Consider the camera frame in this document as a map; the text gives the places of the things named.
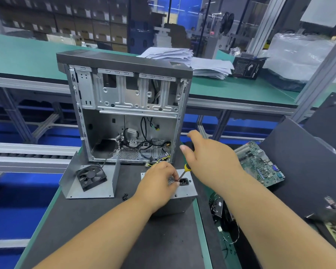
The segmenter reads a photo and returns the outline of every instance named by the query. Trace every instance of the person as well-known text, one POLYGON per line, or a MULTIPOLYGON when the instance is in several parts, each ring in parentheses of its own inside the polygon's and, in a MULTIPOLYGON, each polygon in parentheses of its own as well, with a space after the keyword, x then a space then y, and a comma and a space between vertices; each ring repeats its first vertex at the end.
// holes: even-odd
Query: person
MULTIPOLYGON (((184 145, 181 150, 192 172, 224 198, 263 268, 336 269, 336 249, 247 174, 230 147, 203 139, 197 131, 190 131, 188 136, 195 151, 184 145)), ((119 268, 152 213, 164 206, 179 187, 179 182, 168 186, 170 176, 179 179, 170 163, 153 165, 130 199, 35 268, 119 268)))

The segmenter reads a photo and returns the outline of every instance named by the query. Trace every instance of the green circuit board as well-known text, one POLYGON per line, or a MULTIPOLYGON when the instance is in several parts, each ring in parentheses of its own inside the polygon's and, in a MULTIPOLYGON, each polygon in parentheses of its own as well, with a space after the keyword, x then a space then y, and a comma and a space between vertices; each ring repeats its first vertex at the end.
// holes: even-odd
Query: green circuit board
POLYGON ((284 180, 283 173, 255 142, 248 142, 234 152, 237 154, 243 169, 265 187, 284 180))

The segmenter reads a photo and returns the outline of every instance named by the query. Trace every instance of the workbench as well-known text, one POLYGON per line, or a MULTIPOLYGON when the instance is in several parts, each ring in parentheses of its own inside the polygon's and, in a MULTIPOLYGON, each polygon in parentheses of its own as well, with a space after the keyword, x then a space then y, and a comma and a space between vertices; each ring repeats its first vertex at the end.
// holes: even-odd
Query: workbench
MULTIPOLYGON (((184 168, 184 163, 179 151, 174 166, 184 168)), ((115 198, 65 199, 59 188, 15 268, 32 268, 121 203, 125 193, 132 197, 140 182, 140 173, 147 169, 137 165, 121 166, 115 198)), ((184 213, 150 219, 122 268, 225 267, 204 186, 192 177, 197 200, 184 213)))
MULTIPOLYGON (((0 35, 0 87, 68 95, 66 75, 58 71, 56 53, 74 49, 81 47, 0 35)), ((336 84, 314 106, 318 107, 332 91, 336 91, 336 84)), ((253 81, 193 77, 188 106, 291 115, 297 107, 294 102, 297 95, 274 88, 260 78, 253 81)))

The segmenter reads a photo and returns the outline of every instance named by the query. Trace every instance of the stack of paper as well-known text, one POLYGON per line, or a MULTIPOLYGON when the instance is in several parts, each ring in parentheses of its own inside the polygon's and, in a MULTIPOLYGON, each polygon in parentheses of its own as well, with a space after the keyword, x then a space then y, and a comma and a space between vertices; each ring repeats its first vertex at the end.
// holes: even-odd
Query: stack of paper
POLYGON ((185 65, 190 67, 190 63, 193 57, 193 51, 184 48, 150 47, 138 57, 179 62, 184 63, 185 65))
POLYGON ((230 61, 193 57, 191 62, 193 75, 224 79, 231 75, 234 66, 230 61))

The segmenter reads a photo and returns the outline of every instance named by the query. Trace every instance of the yellow screwdriver handle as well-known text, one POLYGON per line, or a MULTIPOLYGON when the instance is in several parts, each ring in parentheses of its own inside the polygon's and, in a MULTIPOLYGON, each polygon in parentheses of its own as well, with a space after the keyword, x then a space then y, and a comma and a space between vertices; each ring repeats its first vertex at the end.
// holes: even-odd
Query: yellow screwdriver handle
POLYGON ((186 163, 184 165, 184 172, 190 172, 190 171, 192 171, 192 169, 190 169, 190 166, 188 165, 188 163, 186 163))

